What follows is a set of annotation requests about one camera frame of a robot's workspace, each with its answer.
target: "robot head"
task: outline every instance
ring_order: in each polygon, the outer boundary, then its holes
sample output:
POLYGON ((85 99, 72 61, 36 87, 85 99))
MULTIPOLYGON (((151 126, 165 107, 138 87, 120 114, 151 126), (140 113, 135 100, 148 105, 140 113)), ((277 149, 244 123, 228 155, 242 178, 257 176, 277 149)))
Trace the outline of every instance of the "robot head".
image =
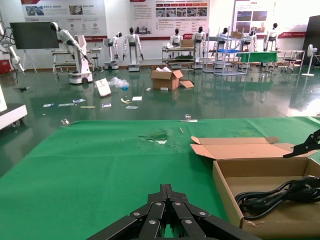
POLYGON ((56 22, 51 22, 50 23, 50 28, 51 28, 51 30, 53 30, 53 31, 55 31, 55 32, 59 32, 60 31, 60 27, 58 26, 58 24, 56 23, 56 22))

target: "green floor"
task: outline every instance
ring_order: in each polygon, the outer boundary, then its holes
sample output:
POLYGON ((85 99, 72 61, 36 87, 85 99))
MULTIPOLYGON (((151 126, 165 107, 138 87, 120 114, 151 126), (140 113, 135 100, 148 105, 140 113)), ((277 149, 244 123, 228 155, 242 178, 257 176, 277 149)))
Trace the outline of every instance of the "green floor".
POLYGON ((193 119, 259 118, 285 116, 314 116, 320 112, 320 74, 306 80, 295 74, 275 76, 259 73, 253 68, 244 76, 220 77, 198 70, 185 74, 194 88, 175 91, 146 91, 151 87, 151 70, 140 72, 119 70, 97 73, 95 80, 117 76, 130 83, 128 90, 111 88, 109 97, 101 98, 94 84, 71 85, 66 75, 57 80, 52 72, 27 72, 19 75, 18 84, 11 75, 1 75, 0 84, 8 103, 25 103, 28 115, 25 126, 0 130, 0 176, 4 175, 41 141, 54 133, 61 120, 70 123, 81 120, 180 120, 185 114, 193 119), (29 87, 20 93, 15 88, 29 87), (138 109, 126 109, 121 98, 142 96, 138 109), (86 102, 77 106, 58 107, 75 99, 86 102), (43 108, 44 104, 55 107, 43 108), (112 107, 102 108, 111 103, 112 107))

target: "black power cable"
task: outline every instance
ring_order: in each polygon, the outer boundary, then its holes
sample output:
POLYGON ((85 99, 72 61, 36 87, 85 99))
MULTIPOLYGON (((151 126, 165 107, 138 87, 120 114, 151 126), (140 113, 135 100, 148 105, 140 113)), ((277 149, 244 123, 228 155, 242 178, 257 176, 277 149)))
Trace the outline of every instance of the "black power cable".
POLYGON ((273 191, 240 193, 235 200, 246 220, 260 219, 287 201, 319 202, 320 178, 308 175, 301 180, 287 181, 273 191))

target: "plastic wrapper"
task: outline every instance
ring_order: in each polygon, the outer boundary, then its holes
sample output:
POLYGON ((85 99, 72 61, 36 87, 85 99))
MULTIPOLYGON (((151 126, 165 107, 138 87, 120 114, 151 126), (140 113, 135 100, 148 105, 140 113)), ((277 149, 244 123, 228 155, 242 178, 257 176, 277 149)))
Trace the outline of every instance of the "plastic wrapper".
POLYGON ((109 86, 115 86, 116 88, 123 88, 123 89, 127 89, 130 84, 129 82, 127 82, 127 80, 121 80, 119 78, 117 78, 116 76, 114 78, 112 78, 109 82, 109 86))

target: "black monitor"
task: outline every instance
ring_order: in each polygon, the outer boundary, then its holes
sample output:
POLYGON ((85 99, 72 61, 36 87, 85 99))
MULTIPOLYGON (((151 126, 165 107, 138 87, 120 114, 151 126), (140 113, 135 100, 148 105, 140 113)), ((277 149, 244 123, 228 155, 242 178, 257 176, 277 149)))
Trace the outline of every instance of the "black monitor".
POLYGON ((50 22, 11 22, 16 49, 58 49, 57 34, 50 22))

